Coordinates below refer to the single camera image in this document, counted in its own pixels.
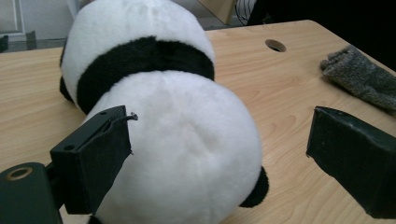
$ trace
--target panda plush toy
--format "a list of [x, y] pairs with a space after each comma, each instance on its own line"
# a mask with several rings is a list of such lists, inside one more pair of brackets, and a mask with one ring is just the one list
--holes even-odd
[[96, 0], [77, 15], [61, 92], [88, 120], [125, 105], [133, 155], [90, 222], [220, 223], [268, 191], [262, 142], [240, 99], [214, 81], [205, 31], [169, 0]]

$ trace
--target white wall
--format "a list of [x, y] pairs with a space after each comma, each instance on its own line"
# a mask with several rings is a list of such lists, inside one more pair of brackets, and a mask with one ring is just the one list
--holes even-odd
[[[37, 40], [66, 38], [73, 23], [66, 0], [21, 0], [25, 33], [35, 31]], [[9, 41], [23, 41], [24, 35]]]

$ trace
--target black stripe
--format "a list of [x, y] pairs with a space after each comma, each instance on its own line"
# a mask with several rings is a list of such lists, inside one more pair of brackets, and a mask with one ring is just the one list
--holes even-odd
[[78, 105], [88, 114], [123, 77], [139, 72], [183, 71], [214, 80], [214, 65], [200, 50], [177, 41], [143, 37], [96, 58], [78, 81]]

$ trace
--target panda ear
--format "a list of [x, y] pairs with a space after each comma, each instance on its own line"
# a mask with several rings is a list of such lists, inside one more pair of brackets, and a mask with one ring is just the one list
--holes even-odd
[[267, 195], [269, 189], [268, 177], [265, 173], [264, 168], [262, 167], [262, 171], [260, 172], [259, 179], [257, 180], [256, 186], [253, 191], [247, 196], [244, 202], [242, 202], [239, 206], [245, 208], [251, 208], [256, 205], [259, 205]]
[[70, 102], [73, 102], [73, 99], [70, 96], [69, 92], [67, 91], [66, 85], [64, 84], [64, 78], [63, 77], [61, 77], [61, 83], [60, 83], [59, 90], [60, 90], [61, 94], [64, 96], [64, 98], [66, 98], [66, 100], [68, 100]]

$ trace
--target wire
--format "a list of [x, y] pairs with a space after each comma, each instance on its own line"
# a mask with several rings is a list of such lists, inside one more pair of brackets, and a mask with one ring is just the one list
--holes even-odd
[[236, 0], [234, 9], [238, 20], [242, 25], [248, 24], [248, 19], [250, 18], [253, 8], [250, 5], [256, 4], [256, 0]]

